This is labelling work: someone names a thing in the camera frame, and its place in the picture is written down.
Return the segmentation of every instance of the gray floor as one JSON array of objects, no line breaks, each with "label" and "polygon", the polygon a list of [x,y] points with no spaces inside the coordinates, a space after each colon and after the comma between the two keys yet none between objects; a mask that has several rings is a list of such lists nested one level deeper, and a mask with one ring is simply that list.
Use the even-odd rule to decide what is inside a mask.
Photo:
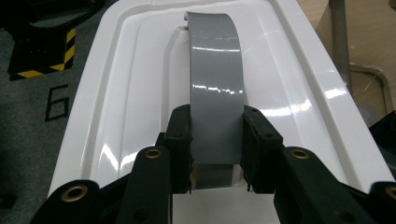
[{"label": "gray floor", "polygon": [[[99,21],[113,2],[77,27],[74,65],[62,72],[9,81],[14,42],[0,31],[0,193],[17,195],[12,209],[0,210],[1,224],[29,223],[46,200],[67,124],[45,121],[50,88],[67,85],[53,100],[69,98],[70,112]],[[55,106],[50,116],[57,113],[63,112]]]}]

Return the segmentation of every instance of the yellow and black hazard tape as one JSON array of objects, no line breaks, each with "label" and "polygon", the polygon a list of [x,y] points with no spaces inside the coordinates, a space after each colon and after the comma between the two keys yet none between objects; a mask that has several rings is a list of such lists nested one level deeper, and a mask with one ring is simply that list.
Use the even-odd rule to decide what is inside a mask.
[{"label": "yellow and black hazard tape", "polygon": [[75,53],[75,38],[76,38],[76,29],[73,29],[67,33],[65,38],[64,61],[62,63],[49,65],[46,67],[35,68],[23,72],[18,72],[12,75],[14,76],[12,79],[16,80],[16,79],[29,78],[29,77],[39,77],[44,74],[63,71],[64,69],[71,67],[73,65],[73,58]]}]

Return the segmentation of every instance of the gray curved strip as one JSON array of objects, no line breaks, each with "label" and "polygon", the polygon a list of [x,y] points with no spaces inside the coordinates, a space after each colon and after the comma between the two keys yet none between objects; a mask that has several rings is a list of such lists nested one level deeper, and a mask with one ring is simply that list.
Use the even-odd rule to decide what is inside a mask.
[{"label": "gray curved strip", "polygon": [[191,155],[196,163],[239,164],[244,113],[239,38],[226,14],[187,12],[191,65]]}]

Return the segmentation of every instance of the glossy white surface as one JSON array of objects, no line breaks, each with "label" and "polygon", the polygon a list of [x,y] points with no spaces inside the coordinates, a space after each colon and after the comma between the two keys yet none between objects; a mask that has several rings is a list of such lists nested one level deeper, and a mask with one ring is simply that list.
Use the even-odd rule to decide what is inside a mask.
[{"label": "glossy white surface", "polygon": [[[158,133],[165,131],[172,109],[189,103],[186,11],[227,13],[233,19],[242,50],[245,104],[260,109],[283,135],[285,146],[314,151],[340,181],[364,191],[375,181],[392,180],[296,1],[179,2],[119,1],[102,18],[50,192],[74,179],[89,178],[102,187],[128,174],[138,150],[154,145]],[[215,190],[220,198],[229,191],[235,191],[236,200],[244,194],[238,189]],[[216,206],[211,197],[195,203],[184,197],[189,196],[176,199],[175,213],[186,215],[176,215],[176,223],[187,223],[183,218],[194,213],[206,218],[197,223],[223,220],[203,215]],[[269,204],[270,196],[252,197],[240,206],[241,216],[250,211],[246,206],[264,209]],[[263,218],[277,223],[271,211],[265,217],[256,214],[250,223]]]}]

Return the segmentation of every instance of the molded white tray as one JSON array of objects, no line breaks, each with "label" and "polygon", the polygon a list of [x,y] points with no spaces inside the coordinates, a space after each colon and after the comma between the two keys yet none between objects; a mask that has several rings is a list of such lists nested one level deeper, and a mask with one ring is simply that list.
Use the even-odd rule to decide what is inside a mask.
[{"label": "molded white tray", "polygon": [[[186,11],[227,13],[240,38],[245,105],[285,146],[314,151],[348,185],[393,180],[327,52],[295,0],[119,1],[94,39],[50,192],[74,179],[102,187],[131,172],[172,110],[190,102]],[[175,196],[175,223],[277,223],[271,195],[235,188]]]}]

